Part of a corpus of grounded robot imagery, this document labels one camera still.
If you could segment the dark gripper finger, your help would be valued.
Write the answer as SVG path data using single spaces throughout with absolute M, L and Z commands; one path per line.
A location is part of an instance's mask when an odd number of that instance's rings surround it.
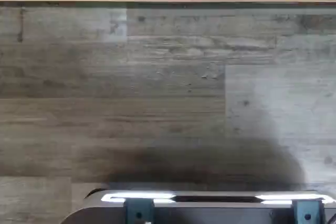
M 292 202 L 295 224 L 324 224 L 324 204 L 321 200 L 295 200 Z
M 125 223 L 127 224 L 153 224 L 153 199 L 126 199 Z

